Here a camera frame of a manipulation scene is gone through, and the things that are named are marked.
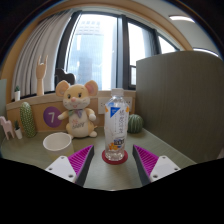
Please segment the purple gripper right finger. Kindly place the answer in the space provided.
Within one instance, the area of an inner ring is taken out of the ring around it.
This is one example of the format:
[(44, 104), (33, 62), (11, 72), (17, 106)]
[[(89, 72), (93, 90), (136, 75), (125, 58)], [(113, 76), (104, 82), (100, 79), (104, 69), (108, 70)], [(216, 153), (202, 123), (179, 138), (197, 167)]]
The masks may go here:
[(143, 186), (180, 170), (167, 156), (156, 156), (140, 146), (134, 145), (132, 154)]

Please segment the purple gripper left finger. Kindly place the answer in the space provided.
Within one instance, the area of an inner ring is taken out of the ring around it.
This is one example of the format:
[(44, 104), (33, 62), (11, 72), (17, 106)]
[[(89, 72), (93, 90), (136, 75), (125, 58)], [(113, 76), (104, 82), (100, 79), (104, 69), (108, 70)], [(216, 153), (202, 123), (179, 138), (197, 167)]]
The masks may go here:
[(83, 186), (93, 156), (94, 146), (89, 145), (69, 157), (60, 156), (46, 168), (46, 171), (79, 186)]

